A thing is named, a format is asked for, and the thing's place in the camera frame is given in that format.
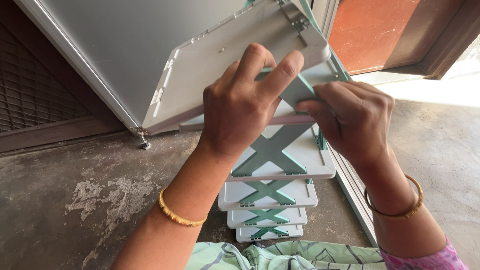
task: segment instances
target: metal mesh screen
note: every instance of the metal mesh screen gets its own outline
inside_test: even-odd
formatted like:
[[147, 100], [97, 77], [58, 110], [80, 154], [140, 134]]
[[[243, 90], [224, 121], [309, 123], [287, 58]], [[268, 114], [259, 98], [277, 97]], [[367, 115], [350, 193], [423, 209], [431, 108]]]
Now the metal mesh screen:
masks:
[[0, 24], [0, 132], [91, 115]]

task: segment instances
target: forearm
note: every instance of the forearm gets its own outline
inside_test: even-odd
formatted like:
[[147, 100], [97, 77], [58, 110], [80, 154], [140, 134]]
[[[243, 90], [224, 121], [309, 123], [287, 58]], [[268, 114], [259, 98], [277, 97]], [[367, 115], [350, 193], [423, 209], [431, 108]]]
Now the forearm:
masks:
[[[380, 213], [403, 214], [412, 210], [417, 203], [418, 196], [390, 147], [374, 165], [359, 164], [354, 168], [366, 185], [373, 207]], [[379, 246], [392, 255], [418, 258], [433, 254], [445, 246], [444, 233], [424, 205], [408, 219], [388, 220], [374, 215], [373, 220]]]
[[[165, 190], [165, 204], [184, 219], [202, 220], [235, 161], [199, 143]], [[117, 256], [112, 269], [183, 269], [200, 229], [201, 226], [189, 227], [172, 221], [155, 203]]]

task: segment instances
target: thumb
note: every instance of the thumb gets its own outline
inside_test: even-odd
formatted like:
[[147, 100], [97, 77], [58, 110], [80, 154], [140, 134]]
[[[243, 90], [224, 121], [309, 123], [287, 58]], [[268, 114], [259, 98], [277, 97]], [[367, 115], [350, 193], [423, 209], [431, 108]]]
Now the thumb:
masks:
[[297, 103], [295, 110], [305, 111], [312, 116], [327, 141], [335, 143], [341, 139], [336, 117], [326, 103], [317, 100], [301, 101]]

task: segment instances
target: x-shaped leg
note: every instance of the x-shaped leg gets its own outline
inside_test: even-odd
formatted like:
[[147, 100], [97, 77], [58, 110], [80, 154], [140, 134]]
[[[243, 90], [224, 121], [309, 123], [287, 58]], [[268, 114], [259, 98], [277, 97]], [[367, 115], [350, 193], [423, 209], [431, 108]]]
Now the x-shaped leg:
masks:
[[309, 124], [284, 125], [271, 138], [260, 135], [250, 145], [255, 150], [246, 161], [232, 172], [232, 176], [251, 176], [254, 171], [271, 161], [285, 174], [306, 174], [307, 170], [283, 149], [312, 126]]
[[270, 210], [249, 210], [253, 214], [257, 215], [254, 218], [251, 218], [249, 220], [246, 220], [243, 222], [243, 224], [247, 226], [252, 226], [252, 225], [257, 225], [257, 222], [259, 221], [264, 221], [264, 220], [271, 220], [275, 221], [277, 224], [285, 224], [288, 223], [290, 220], [286, 219], [284, 217], [277, 216], [280, 212], [282, 212], [285, 209], [270, 209]]
[[279, 202], [280, 205], [295, 204], [294, 199], [285, 195], [285, 193], [279, 191], [280, 188], [286, 186], [292, 181], [293, 180], [273, 180], [268, 184], [265, 181], [244, 182], [245, 184], [256, 189], [257, 191], [242, 198], [239, 201], [240, 207], [255, 206], [255, 201], [267, 196]]
[[255, 234], [251, 235], [250, 239], [252, 239], [252, 240], [261, 239], [262, 236], [267, 232], [275, 233], [278, 236], [288, 236], [287, 231], [277, 229], [276, 227], [258, 227], [258, 229], [259, 229], [259, 231], [256, 232]]

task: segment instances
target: skin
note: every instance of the skin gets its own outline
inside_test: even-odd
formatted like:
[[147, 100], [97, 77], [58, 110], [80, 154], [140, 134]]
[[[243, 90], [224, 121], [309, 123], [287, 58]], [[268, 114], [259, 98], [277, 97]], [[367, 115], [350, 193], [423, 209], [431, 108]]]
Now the skin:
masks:
[[[192, 221], [208, 214], [234, 163], [264, 130], [280, 102], [278, 96], [302, 66], [303, 55], [298, 51], [277, 65], [267, 49], [251, 44], [241, 61], [231, 64], [205, 89], [204, 131], [197, 148], [164, 192], [171, 211]], [[263, 81], [254, 81], [263, 67], [274, 70]], [[409, 212], [418, 198], [387, 144], [393, 98], [353, 81], [313, 88], [322, 101], [300, 102], [296, 109], [308, 112], [331, 146], [350, 161], [379, 212]], [[425, 206], [405, 220], [375, 216], [374, 226], [378, 244], [395, 256], [422, 257], [446, 244], [444, 233]], [[200, 229], [170, 220], [154, 204], [112, 269], [184, 269]]]

